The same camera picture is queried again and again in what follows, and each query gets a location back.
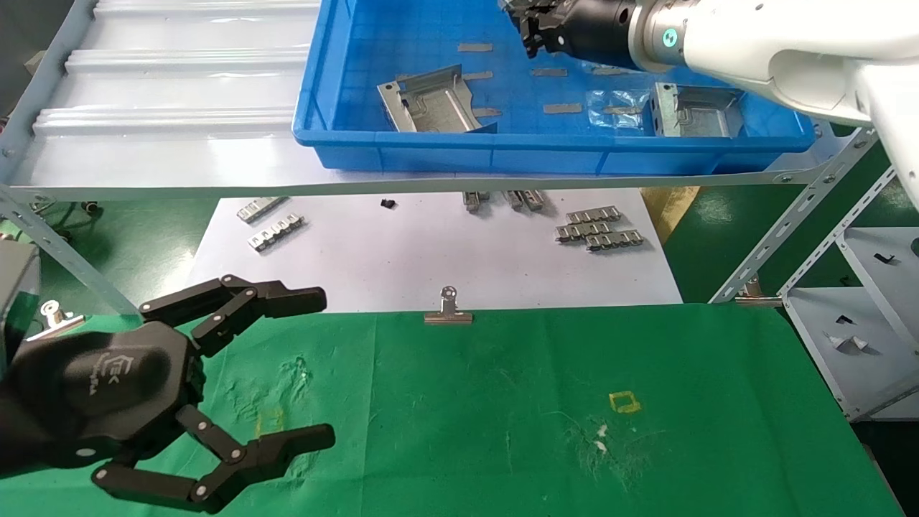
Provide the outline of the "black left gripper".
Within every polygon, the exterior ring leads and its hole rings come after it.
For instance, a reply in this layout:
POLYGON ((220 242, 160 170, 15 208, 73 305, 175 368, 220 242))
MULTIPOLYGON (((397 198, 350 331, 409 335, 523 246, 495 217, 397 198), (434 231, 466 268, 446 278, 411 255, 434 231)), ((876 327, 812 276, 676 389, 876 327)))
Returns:
POLYGON ((331 425, 318 424, 239 444, 194 407, 206 380, 200 356, 218 354, 259 318, 326 307, 319 287, 226 275, 142 302, 148 323, 134 330, 23 344, 2 379, 2 477, 114 458, 93 475, 109 496, 219 513, 249 485, 283 477, 297 456, 330 449, 336 437, 331 425), (196 320, 192 341, 175 329, 196 320), (136 468, 183 432, 219 459, 213 471, 193 479, 136 468))

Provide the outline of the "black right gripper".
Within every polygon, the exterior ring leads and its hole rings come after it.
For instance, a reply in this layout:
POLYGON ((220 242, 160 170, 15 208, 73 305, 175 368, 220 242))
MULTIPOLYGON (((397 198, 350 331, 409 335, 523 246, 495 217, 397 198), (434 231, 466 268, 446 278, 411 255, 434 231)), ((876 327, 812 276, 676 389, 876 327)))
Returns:
POLYGON ((528 58, 541 50, 630 70, 630 23, 636 1, 512 1, 511 20, 520 24, 528 58))

